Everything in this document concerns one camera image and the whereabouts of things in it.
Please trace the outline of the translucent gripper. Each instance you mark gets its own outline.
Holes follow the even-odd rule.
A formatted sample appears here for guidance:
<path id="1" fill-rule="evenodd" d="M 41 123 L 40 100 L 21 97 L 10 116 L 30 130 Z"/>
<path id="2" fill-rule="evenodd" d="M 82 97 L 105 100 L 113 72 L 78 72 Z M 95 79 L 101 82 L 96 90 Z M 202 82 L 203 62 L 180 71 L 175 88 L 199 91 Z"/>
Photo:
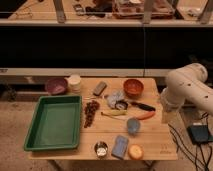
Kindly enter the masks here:
<path id="1" fill-rule="evenodd" d="M 172 119 L 174 119 L 179 113 L 178 107 L 171 107 L 168 105 L 164 105 L 162 109 L 162 122 L 164 124 L 169 123 Z"/>

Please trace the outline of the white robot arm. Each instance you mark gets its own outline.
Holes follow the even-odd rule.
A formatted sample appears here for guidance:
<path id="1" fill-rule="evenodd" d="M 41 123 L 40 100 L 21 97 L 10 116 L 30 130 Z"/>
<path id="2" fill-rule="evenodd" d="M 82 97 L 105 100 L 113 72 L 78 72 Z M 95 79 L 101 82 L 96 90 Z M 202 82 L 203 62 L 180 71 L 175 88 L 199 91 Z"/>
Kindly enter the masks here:
<path id="1" fill-rule="evenodd" d="M 213 116 L 213 88 L 205 84 L 207 78 L 207 69 L 200 63 L 171 70 L 159 97 L 163 107 L 162 122 L 168 123 L 186 100 Z"/>

